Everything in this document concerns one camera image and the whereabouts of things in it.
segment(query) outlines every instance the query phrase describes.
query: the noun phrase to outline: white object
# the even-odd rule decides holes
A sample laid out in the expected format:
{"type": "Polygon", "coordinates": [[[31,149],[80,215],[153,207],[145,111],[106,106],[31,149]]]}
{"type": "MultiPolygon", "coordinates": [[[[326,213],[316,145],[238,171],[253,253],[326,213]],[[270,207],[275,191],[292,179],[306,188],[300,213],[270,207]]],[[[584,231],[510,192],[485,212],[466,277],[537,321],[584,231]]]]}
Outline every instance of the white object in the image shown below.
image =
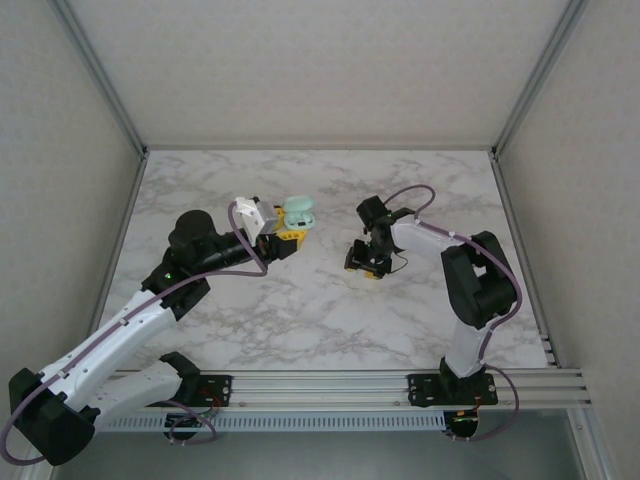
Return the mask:
{"type": "Polygon", "coordinates": [[[451,347],[444,357],[444,361],[458,378],[470,377],[482,368],[478,360],[482,340],[487,336],[490,326],[478,330],[461,321],[456,323],[451,347]]]}
{"type": "Polygon", "coordinates": [[[252,247],[255,247],[256,239],[264,229],[266,223],[258,210],[258,205],[249,198],[237,197],[235,211],[242,215],[242,223],[249,237],[249,243],[252,247]]]}
{"type": "Polygon", "coordinates": [[[439,257],[441,252],[459,243],[451,237],[416,225],[412,216],[401,218],[391,225],[391,236],[396,247],[428,258],[439,257]]]}

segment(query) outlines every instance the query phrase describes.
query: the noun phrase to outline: yellow block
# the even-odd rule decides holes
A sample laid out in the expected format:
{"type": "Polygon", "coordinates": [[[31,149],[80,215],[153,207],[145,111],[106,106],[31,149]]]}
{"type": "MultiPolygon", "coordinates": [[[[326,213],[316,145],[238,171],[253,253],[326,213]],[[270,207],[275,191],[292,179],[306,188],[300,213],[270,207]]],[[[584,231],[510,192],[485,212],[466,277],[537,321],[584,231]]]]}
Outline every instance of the yellow block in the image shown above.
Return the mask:
{"type": "Polygon", "coordinates": [[[302,243],[304,242],[305,237],[307,236],[306,230],[284,230],[282,232],[277,233],[278,237],[283,240],[297,240],[298,241],[298,250],[302,247],[302,243]]]}
{"type": "Polygon", "coordinates": [[[276,213],[278,214],[278,224],[276,225],[276,230],[280,230],[284,227],[284,208],[276,207],[276,213]]]}

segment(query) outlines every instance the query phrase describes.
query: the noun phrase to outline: marble surface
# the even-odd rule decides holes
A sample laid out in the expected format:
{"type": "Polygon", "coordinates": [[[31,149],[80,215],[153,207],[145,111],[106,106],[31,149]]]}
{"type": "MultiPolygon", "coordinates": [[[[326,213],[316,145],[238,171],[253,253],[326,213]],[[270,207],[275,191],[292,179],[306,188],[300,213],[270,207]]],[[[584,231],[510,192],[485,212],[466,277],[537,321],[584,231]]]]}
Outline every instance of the marble surface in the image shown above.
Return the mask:
{"type": "MultiPolygon", "coordinates": [[[[208,211],[225,232],[226,208],[236,196],[282,202],[309,194],[317,200],[317,227],[300,252],[271,264],[265,278],[210,279],[208,296],[125,367],[143,368],[178,350],[201,369],[436,368],[456,321],[440,259],[408,253],[408,266],[380,281],[343,269],[349,246],[362,235],[356,206],[418,182],[438,192],[425,219],[465,234],[494,232],[522,278],[485,152],[153,152],[103,321],[159,263],[184,211],[208,211]]],[[[391,206],[415,208],[420,195],[408,192],[391,206]]],[[[508,368],[546,366],[528,299],[494,335],[487,361],[508,368]]]]}

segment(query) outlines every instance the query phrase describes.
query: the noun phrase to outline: metal frame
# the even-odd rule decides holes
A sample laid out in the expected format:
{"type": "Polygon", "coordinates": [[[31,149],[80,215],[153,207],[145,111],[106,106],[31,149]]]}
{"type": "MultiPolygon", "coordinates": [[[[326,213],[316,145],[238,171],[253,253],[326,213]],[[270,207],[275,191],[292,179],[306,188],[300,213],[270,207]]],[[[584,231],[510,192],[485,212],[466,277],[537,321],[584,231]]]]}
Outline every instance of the metal frame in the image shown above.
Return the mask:
{"type": "MultiPolygon", "coordinates": [[[[39,457],[40,452],[33,446],[29,445],[23,458],[39,457]]],[[[49,462],[40,462],[35,465],[20,467],[13,475],[13,480],[49,480],[56,477],[56,469],[49,462]]]]}
{"type": "Polygon", "coordinates": [[[516,104],[514,105],[502,131],[496,140],[494,153],[499,159],[511,142],[513,135],[522,124],[529,108],[533,104],[538,92],[549,76],[560,53],[564,49],[571,33],[582,17],[589,0],[569,0],[560,20],[558,21],[551,37],[547,41],[542,54],[538,58],[529,79],[525,84],[516,104]]]}
{"type": "Polygon", "coordinates": [[[559,345],[556,345],[553,340],[555,337],[553,335],[552,329],[549,327],[549,321],[547,319],[542,301],[540,300],[538,285],[533,275],[529,255],[527,254],[527,249],[524,244],[520,225],[518,224],[518,220],[513,210],[513,204],[511,202],[511,197],[509,196],[507,184],[504,180],[502,168],[496,160],[493,152],[489,152],[489,161],[491,162],[491,169],[493,171],[493,176],[498,187],[498,193],[500,194],[502,208],[504,209],[504,213],[507,218],[507,224],[509,225],[509,230],[511,231],[511,236],[513,237],[516,255],[518,256],[518,261],[522,268],[522,276],[524,277],[524,283],[527,286],[527,292],[529,293],[529,299],[531,300],[531,308],[533,309],[533,314],[536,323],[538,324],[538,329],[540,330],[540,333],[547,336],[547,341],[551,344],[557,364],[559,366],[566,365],[566,357],[562,353],[562,348],[559,345]]]}
{"type": "Polygon", "coordinates": [[[567,410],[571,431],[587,480],[618,478],[592,409],[567,410]]]}
{"type": "Polygon", "coordinates": [[[105,99],[107,106],[118,122],[122,132],[126,135],[127,140],[129,140],[131,146],[142,159],[145,155],[146,148],[142,144],[142,140],[120,100],[120,96],[115,88],[113,88],[73,8],[71,8],[67,0],[47,0],[47,2],[58,18],[60,25],[64,28],[67,37],[75,47],[78,56],[82,59],[89,75],[105,99]]]}
{"type": "MultiPolygon", "coordinates": [[[[132,373],[119,371],[114,376],[132,373]]],[[[409,403],[407,375],[437,370],[362,371],[204,371],[232,375],[233,388],[225,412],[383,412],[416,411],[409,403]]],[[[522,409],[589,408],[591,401],[579,369],[511,369],[522,409]]],[[[491,410],[511,410],[513,392],[494,375],[500,401],[491,410]]]]}
{"type": "Polygon", "coordinates": [[[144,172],[147,168],[148,160],[149,160],[149,154],[145,153],[144,156],[142,157],[142,160],[138,164],[138,168],[136,169],[136,174],[133,179],[133,183],[131,185],[131,191],[129,192],[129,198],[127,199],[127,205],[122,214],[120,225],[118,226],[118,233],[116,235],[113,249],[109,254],[109,261],[107,264],[107,269],[104,274],[104,278],[100,285],[98,298],[96,300],[96,304],[93,307],[93,311],[91,313],[91,320],[87,327],[86,337],[90,336],[100,326],[100,320],[102,319],[102,312],[104,311],[104,306],[107,302],[109,289],[111,288],[111,282],[113,281],[113,275],[116,272],[116,266],[118,265],[120,252],[122,251],[122,246],[124,245],[124,239],[127,234],[127,229],[129,228],[129,222],[131,220],[131,215],[133,214],[133,208],[135,207],[136,200],[138,198],[140,185],[142,185],[142,179],[144,177],[144,172]]]}

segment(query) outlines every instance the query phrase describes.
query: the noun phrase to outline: white arm segment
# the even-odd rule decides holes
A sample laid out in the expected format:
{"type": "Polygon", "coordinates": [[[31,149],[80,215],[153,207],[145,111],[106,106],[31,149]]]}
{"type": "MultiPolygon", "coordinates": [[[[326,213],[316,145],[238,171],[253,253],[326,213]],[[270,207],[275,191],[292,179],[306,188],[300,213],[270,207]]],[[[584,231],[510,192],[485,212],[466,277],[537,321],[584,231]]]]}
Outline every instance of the white arm segment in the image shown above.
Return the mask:
{"type": "MultiPolygon", "coordinates": [[[[42,377],[41,380],[44,382],[51,376],[59,373],[73,357],[82,352],[102,332],[116,322],[119,322],[127,312],[154,296],[154,293],[150,291],[136,292],[129,303],[93,335],[78,345],[69,354],[43,368],[42,373],[44,377],[42,377]]],[[[61,378],[55,382],[49,387],[49,390],[51,390],[54,395],[64,392],[67,396],[65,400],[67,406],[75,411],[82,410],[96,390],[98,390],[105,380],[116,371],[133,352],[157,333],[175,325],[176,319],[171,309],[162,308],[160,303],[161,301],[159,300],[149,306],[129,320],[127,325],[123,325],[112,333],[89,355],[80,361],[80,363],[69,372],[66,378],[61,378]]]]}
{"type": "Polygon", "coordinates": [[[89,407],[100,409],[100,415],[93,422],[96,433],[127,413],[172,398],[181,383],[178,372],[161,361],[140,372],[107,382],[88,402],[89,407]]]}
{"type": "Polygon", "coordinates": [[[458,321],[453,334],[451,347],[444,356],[449,368],[458,378],[470,377],[482,368],[478,359],[482,340],[487,335],[490,325],[478,330],[475,327],[458,321]]]}
{"type": "Polygon", "coordinates": [[[404,217],[391,225],[393,244],[423,257],[440,257],[440,253],[459,242],[421,227],[413,217],[404,217]]]}
{"type": "Polygon", "coordinates": [[[252,247],[256,246],[258,235],[272,233],[278,224],[278,214],[268,202],[258,202],[250,198],[236,197],[236,213],[242,217],[242,228],[249,237],[252,247]]]}
{"type": "MultiPolygon", "coordinates": [[[[401,218],[391,225],[391,236],[394,245],[398,248],[431,258],[439,257],[440,253],[447,248],[459,244],[450,236],[444,237],[421,227],[411,217],[401,218]]],[[[488,330],[489,325],[478,330],[460,320],[456,323],[453,341],[445,355],[445,362],[458,378],[473,375],[482,368],[478,354],[488,330]]]]}

